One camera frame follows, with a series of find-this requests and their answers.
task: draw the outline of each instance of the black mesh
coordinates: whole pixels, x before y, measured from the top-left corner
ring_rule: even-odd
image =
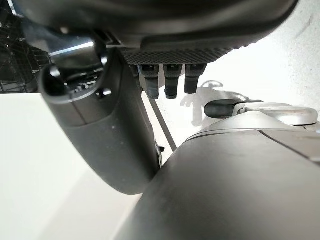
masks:
[[[21,22],[0,8],[0,93],[35,92],[37,72],[50,63],[46,52],[26,43]]]
[[[158,64],[207,64],[226,55],[232,48],[185,49],[172,51],[143,52],[137,49],[121,50],[131,65]]]

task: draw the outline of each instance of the textured black plastic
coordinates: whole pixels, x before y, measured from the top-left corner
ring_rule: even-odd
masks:
[[[123,49],[122,55],[129,64],[203,64],[215,62],[233,48],[176,49],[169,51],[140,51]]]
[[[110,95],[104,96],[103,89],[97,89],[68,100],[68,95],[48,95],[42,83],[40,90],[60,126],[90,167],[121,193],[143,193],[160,164],[141,90],[117,51],[108,56],[101,77],[103,83],[99,84],[110,86]]]

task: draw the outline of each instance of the chrome part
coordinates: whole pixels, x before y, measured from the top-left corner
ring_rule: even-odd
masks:
[[[233,116],[252,111],[261,112],[292,126],[313,125],[318,122],[318,112],[313,108],[273,102],[238,104],[234,108]]]

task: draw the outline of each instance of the black plastic cover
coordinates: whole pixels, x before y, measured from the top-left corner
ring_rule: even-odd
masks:
[[[95,86],[80,92],[63,89],[50,68],[41,72],[39,88],[75,148],[114,189],[143,193],[160,164],[141,90],[119,52],[109,53]]]

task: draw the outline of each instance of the white floor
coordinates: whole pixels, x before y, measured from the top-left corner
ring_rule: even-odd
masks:
[[[166,160],[172,151],[145,102]],[[95,174],[40,94],[0,94],[0,128],[1,240],[112,239],[140,195]]]
[[[178,146],[215,122],[203,113],[206,103],[235,93],[320,111],[318,1],[302,0],[271,36],[209,64],[197,94],[184,94],[184,77],[176,100],[161,88],[157,103]],[[140,196],[114,191],[88,167],[40,95],[0,95],[0,128],[0,239],[112,239]]]

